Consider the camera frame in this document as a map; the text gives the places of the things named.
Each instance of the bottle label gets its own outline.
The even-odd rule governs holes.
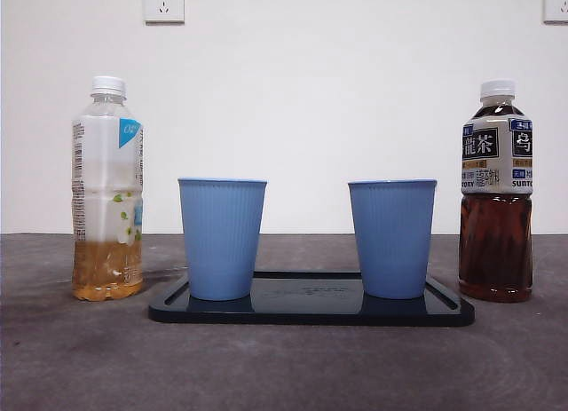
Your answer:
[[[142,126],[83,115],[73,126],[73,222],[76,241],[132,245],[142,231]]]
[[[464,194],[533,192],[533,122],[522,115],[484,116],[463,126]]]

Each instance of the gray table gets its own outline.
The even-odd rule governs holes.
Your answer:
[[[179,235],[144,237],[146,288],[70,295],[68,235],[2,236],[2,410],[566,410],[568,236],[534,237],[533,298],[470,299],[465,328],[175,325],[147,304],[185,265]],[[457,237],[430,274],[457,290]],[[257,269],[356,270],[350,235],[268,235]]]

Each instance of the black label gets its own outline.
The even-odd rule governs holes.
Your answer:
[[[497,129],[475,130],[470,136],[463,136],[462,144],[461,158],[463,160],[497,158],[499,156]]]
[[[533,156],[533,132],[513,130],[513,156]]]

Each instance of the black tray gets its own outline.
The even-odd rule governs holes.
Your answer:
[[[159,322],[229,324],[462,327],[474,307],[430,276],[422,297],[391,300],[363,292],[355,272],[255,272],[250,296],[214,302],[193,298],[187,278],[172,283],[149,306]]]

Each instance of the yellow liquid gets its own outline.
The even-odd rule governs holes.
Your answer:
[[[131,296],[142,288],[141,241],[75,242],[73,295],[102,301]]]

